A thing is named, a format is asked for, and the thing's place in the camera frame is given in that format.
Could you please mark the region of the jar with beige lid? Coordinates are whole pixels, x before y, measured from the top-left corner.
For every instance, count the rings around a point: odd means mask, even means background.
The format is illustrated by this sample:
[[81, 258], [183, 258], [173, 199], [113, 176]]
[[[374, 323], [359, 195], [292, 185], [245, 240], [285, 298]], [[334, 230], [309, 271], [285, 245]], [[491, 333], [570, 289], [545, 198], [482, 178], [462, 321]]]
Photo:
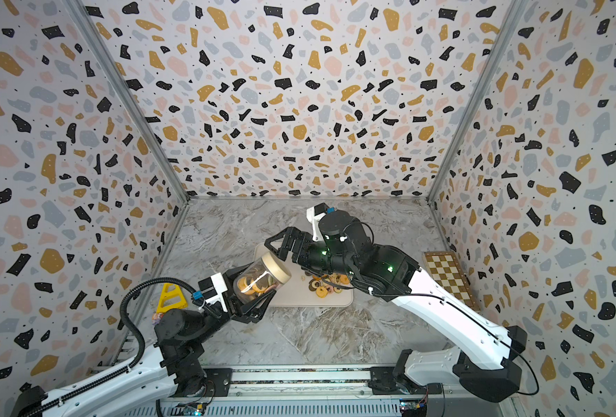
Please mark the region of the jar with beige lid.
[[257, 300], [271, 290], [279, 289], [290, 279], [289, 269], [276, 255], [267, 252], [246, 267], [232, 287], [238, 299], [243, 303], [248, 303]]

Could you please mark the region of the yellow flower cookie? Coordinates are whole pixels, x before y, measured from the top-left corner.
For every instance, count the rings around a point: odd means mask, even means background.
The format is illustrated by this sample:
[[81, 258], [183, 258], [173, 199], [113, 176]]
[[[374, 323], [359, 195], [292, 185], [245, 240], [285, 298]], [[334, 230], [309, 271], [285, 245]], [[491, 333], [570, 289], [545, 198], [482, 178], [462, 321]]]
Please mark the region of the yellow flower cookie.
[[316, 295], [317, 295], [318, 297], [320, 297], [320, 298], [325, 298], [325, 297], [327, 297], [327, 295], [328, 295], [329, 293], [330, 293], [330, 292], [329, 292], [328, 288], [325, 288], [325, 287], [318, 287], [318, 288], [316, 289]]

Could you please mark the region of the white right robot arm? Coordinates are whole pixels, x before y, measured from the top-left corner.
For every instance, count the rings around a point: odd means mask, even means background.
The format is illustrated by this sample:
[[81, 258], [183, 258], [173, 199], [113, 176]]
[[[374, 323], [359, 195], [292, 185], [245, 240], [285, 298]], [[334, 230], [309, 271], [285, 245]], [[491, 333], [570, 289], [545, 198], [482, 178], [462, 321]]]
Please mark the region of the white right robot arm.
[[311, 231], [287, 227], [265, 240], [269, 252], [314, 276], [339, 274], [350, 286], [409, 311], [447, 337], [450, 349], [401, 352], [396, 382], [458, 384], [477, 398], [499, 403], [521, 393], [527, 333], [485, 319], [435, 281], [403, 250], [376, 243], [372, 228], [344, 210], [320, 204], [306, 212]]

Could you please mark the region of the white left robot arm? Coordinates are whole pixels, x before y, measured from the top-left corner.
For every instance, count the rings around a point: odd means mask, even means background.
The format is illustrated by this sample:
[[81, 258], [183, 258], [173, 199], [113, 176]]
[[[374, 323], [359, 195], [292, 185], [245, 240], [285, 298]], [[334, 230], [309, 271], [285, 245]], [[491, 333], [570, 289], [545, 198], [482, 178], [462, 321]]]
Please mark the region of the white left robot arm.
[[214, 396], [199, 362], [203, 343], [231, 321], [220, 303], [172, 309], [154, 327], [157, 340], [131, 359], [65, 389], [32, 387], [14, 404], [13, 416], [114, 416], [145, 401], [174, 394]]

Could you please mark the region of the beige plastic tray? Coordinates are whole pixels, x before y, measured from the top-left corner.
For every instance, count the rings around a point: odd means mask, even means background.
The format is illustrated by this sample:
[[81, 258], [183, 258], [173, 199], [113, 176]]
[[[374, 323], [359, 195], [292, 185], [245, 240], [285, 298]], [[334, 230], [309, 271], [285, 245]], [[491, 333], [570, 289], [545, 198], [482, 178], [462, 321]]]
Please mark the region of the beige plastic tray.
[[[267, 252], [269, 252], [269, 250], [264, 244], [257, 245], [255, 249], [255, 260], [259, 259], [259, 257]], [[281, 262], [289, 269], [291, 279], [288, 283], [276, 289], [277, 293], [270, 303], [271, 307], [345, 308], [352, 304], [354, 295], [351, 291], [327, 286], [321, 279], [315, 278], [311, 274], [304, 272], [300, 266], [292, 263], [289, 255], [286, 261]], [[318, 287], [328, 288], [330, 293], [327, 297], [320, 298], [316, 295], [316, 289]]]

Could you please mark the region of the yellow plastic triangle toy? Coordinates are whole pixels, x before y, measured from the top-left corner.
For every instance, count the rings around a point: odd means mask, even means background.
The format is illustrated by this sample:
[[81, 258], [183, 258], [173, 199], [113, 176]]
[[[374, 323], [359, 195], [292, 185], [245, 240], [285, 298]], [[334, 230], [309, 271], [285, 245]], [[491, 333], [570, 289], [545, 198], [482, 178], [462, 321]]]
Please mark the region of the yellow plastic triangle toy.
[[186, 309], [189, 306], [182, 288], [176, 284], [165, 283], [160, 292], [157, 314], [165, 314], [171, 309]]

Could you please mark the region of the small colourful wrapped toy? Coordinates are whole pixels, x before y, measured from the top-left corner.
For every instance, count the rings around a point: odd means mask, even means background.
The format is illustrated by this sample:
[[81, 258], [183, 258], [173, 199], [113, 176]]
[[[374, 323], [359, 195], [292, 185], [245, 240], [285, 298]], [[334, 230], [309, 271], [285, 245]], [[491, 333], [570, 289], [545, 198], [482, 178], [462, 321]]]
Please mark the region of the small colourful wrapped toy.
[[153, 316], [151, 317], [151, 324], [153, 326], [156, 326], [160, 323], [162, 317], [163, 317], [163, 313], [154, 313]]

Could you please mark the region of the wooden chessboard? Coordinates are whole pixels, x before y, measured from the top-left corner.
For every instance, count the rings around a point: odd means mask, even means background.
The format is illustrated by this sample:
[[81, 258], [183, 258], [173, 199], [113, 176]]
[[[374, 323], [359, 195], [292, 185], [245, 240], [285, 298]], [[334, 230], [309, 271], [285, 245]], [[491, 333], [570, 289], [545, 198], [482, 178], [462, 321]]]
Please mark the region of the wooden chessboard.
[[462, 272], [455, 252], [425, 252], [424, 263], [434, 281], [469, 308], [476, 312], [481, 311], [469, 286], [468, 278]]

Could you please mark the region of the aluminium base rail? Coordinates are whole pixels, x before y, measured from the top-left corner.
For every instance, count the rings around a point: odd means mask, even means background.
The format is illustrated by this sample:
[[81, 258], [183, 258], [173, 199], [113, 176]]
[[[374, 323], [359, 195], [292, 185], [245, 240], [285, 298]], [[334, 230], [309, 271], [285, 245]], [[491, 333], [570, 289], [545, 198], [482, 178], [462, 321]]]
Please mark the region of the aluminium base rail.
[[457, 384], [409, 382], [391, 365], [208, 367], [197, 394], [144, 383], [89, 416], [523, 416], [521, 401], [481, 400]]

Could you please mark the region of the metal corner post left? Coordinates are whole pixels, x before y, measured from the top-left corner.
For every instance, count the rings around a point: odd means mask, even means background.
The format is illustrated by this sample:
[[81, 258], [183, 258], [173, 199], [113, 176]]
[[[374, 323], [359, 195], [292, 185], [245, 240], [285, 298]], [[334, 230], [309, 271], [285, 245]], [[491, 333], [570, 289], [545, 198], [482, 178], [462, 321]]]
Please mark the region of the metal corner post left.
[[134, 126], [137, 127], [149, 150], [153, 153], [153, 157], [165, 174], [168, 184], [172, 187], [179, 200], [183, 203], [189, 203], [189, 196], [183, 189], [181, 182], [170, 165], [168, 158], [165, 155], [161, 145], [158, 143], [151, 126], [144, 117], [143, 112], [139, 109], [132, 93], [127, 87], [125, 78], [118, 71], [116, 64], [109, 50], [106, 48], [105, 43], [99, 36], [96, 27], [89, 15], [87, 9], [83, 5], [82, 1], [64, 1], [63, 4], [66, 7], [68, 14], [75, 23], [77, 29], [85, 38], [88, 47], [97, 58], [102, 71], [106, 74], [111, 87], [115, 91], [116, 95], [120, 98], [125, 110], [129, 114]]

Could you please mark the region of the metal corner post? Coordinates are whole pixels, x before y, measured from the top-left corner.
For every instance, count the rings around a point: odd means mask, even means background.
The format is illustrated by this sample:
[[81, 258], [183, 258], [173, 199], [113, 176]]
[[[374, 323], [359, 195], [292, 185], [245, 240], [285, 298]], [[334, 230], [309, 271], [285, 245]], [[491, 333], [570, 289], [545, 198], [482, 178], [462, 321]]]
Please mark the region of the metal corner post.
[[85, 38], [88, 47], [97, 58], [102, 71], [106, 74], [111, 87], [115, 91], [116, 95], [120, 98], [125, 110], [129, 114], [134, 126], [137, 127], [149, 150], [153, 153], [153, 157], [165, 174], [168, 184], [172, 187], [179, 200], [183, 203], [189, 203], [189, 196], [183, 189], [181, 182], [170, 165], [168, 158], [165, 155], [161, 145], [158, 143], [151, 126], [144, 117], [143, 112], [139, 109], [132, 93], [127, 87], [125, 78], [118, 71], [116, 64], [109, 50], [106, 48], [105, 43], [99, 36], [96, 27], [89, 15], [87, 9], [83, 5], [82, 1], [64, 1], [63, 4], [66, 7], [68, 14], [75, 23], [77, 29]]
[[495, 76], [496, 69], [505, 54], [505, 50], [507, 49], [509, 40], [512, 37], [514, 28], [516, 28], [519, 23], [521, 15], [523, 15], [524, 8], [527, 4], [527, 0], [514, 0], [509, 5], [509, 9], [502, 20], [500, 32], [496, 36], [495, 43], [493, 43], [491, 47], [491, 52], [488, 56], [487, 62], [485, 63], [485, 66], [483, 66], [483, 71], [475, 84], [474, 91], [470, 96], [469, 102], [467, 103], [465, 111], [462, 115], [462, 119], [457, 127], [457, 130], [455, 131], [454, 139], [444, 153], [443, 163], [438, 170], [427, 197], [427, 203], [430, 205], [432, 205], [438, 198], [440, 188], [446, 181], [449, 174], [450, 165], [455, 160], [457, 151], [461, 147], [466, 134], [471, 127], [476, 112], [481, 102], [487, 95], [488, 88], [490, 87], [491, 81]]

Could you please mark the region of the metal corner post right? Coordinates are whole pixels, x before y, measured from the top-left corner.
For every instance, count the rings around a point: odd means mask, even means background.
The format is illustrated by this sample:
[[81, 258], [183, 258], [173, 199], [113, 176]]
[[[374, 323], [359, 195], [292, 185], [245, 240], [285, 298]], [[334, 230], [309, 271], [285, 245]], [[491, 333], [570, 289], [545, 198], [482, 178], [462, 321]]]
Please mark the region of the metal corner post right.
[[466, 134], [471, 127], [476, 112], [481, 102], [487, 95], [488, 88], [490, 87], [491, 81], [495, 76], [496, 69], [505, 54], [505, 50], [507, 49], [509, 40], [512, 37], [514, 28], [516, 28], [519, 23], [521, 15], [523, 15], [524, 8], [527, 4], [527, 0], [514, 0], [509, 5], [509, 9], [502, 20], [500, 32], [496, 36], [495, 43], [493, 43], [491, 47], [491, 52], [488, 56], [487, 62], [485, 63], [485, 66], [483, 66], [483, 71], [475, 84], [474, 91], [470, 96], [469, 102], [467, 103], [465, 111], [462, 115], [462, 119], [457, 127], [457, 130], [455, 131], [454, 139], [444, 153], [443, 163], [438, 170], [427, 197], [427, 203], [430, 205], [432, 205], [438, 198], [440, 188], [446, 181], [449, 174], [450, 165], [455, 160], [457, 151], [461, 147]]

